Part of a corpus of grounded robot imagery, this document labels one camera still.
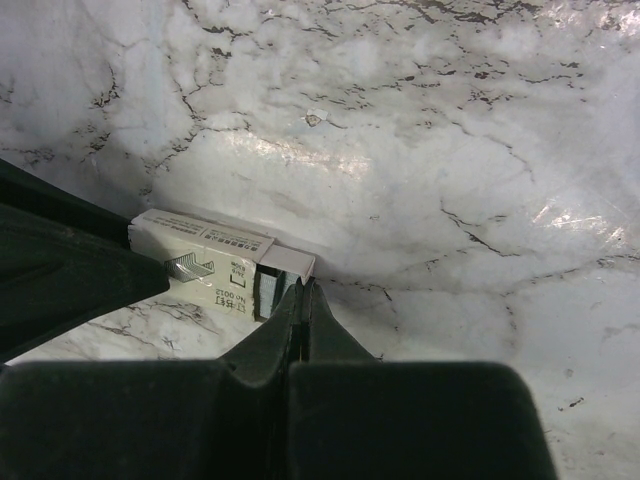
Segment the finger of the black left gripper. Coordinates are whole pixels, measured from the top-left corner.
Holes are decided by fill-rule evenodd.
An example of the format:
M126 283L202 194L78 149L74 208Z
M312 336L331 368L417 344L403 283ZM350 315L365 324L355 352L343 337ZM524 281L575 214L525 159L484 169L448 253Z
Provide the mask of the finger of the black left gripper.
M1 164L1 359L164 293L161 264L130 249L128 219Z

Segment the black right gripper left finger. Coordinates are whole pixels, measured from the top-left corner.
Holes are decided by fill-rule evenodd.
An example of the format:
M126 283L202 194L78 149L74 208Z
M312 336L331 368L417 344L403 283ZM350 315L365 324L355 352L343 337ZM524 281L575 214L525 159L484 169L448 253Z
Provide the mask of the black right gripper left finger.
M216 359L29 362L1 373L5 479L282 479L304 289Z

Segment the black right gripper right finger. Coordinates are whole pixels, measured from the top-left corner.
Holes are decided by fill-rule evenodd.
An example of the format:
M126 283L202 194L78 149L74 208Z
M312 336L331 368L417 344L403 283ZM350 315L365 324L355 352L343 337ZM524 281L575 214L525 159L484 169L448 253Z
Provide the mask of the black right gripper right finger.
M292 479L553 479L532 395L494 362L383 362L301 299L302 358L288 373Z

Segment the white staple box sleeve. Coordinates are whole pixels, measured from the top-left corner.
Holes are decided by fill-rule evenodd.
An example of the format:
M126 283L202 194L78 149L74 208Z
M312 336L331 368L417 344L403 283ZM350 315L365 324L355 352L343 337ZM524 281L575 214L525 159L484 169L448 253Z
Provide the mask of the white staple box sleeve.
M255 318L257 266L272 238L158 209L135 217L128 238L133 252L161 264L178 300Z

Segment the staple tray with staples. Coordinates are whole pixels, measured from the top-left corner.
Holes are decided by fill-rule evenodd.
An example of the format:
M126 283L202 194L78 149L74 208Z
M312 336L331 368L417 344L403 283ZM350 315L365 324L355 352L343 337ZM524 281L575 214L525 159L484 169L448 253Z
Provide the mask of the staple tray with staples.
M272 245L257 264L254 280L257 321L268 319L290 286L305 285L312 277L316 258L306 252Z

